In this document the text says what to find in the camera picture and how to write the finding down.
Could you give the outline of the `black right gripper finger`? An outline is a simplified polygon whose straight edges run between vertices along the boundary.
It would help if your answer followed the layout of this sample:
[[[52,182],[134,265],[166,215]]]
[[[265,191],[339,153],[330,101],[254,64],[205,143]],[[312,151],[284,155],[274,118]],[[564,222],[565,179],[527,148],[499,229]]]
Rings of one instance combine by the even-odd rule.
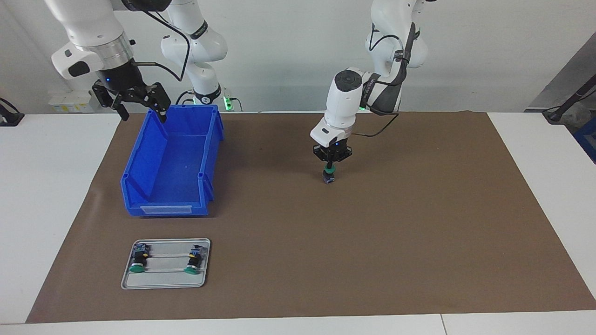
[[[121,94],[117,94],[115,98],[112,97],[110,95],[110,91],[106,89],[100,80],[96,80],[94,82],[92,85],[92,92],[98,100],[100,106],[104,108],[110,108],[117,112],[122,121],[127,121],[129,119],[129,113],[122,104]]]
[[[170,108],[171,100],[161,83],[153,83],[142,87],[140,104],[153,110],[158,120],[164,124],[167,120],[167,111]]]

